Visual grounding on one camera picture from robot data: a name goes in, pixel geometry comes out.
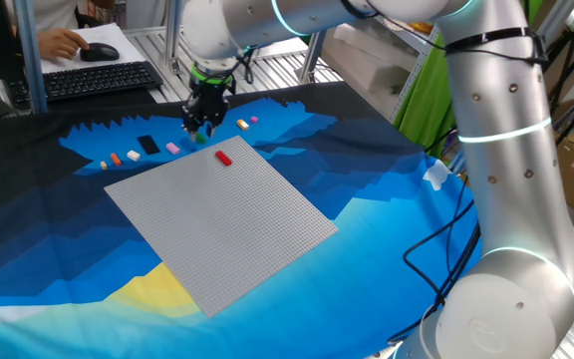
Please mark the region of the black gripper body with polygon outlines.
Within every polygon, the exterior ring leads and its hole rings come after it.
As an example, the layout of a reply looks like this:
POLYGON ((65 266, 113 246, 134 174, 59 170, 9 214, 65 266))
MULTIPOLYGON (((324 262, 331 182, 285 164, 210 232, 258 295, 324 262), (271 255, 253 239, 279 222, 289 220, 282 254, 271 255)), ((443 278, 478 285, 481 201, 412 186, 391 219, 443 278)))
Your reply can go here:
POLYGON ((221 125, 228 102, 224 98, 227 85, 209 83, 192 84, 189 100, 182 106, 182 118, 186 125, 221 125))

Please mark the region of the person's bare hand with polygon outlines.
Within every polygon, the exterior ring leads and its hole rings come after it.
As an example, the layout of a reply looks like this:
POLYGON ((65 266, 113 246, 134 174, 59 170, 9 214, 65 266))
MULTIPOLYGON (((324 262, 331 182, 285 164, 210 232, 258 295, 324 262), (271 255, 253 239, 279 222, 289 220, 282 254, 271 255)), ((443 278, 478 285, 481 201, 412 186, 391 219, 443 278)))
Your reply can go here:
POLYGON ((65 28, 39 32, 39 54, 43 60, 73 60, 80 50, 89 50, 89 43, 78 33, 65 28))

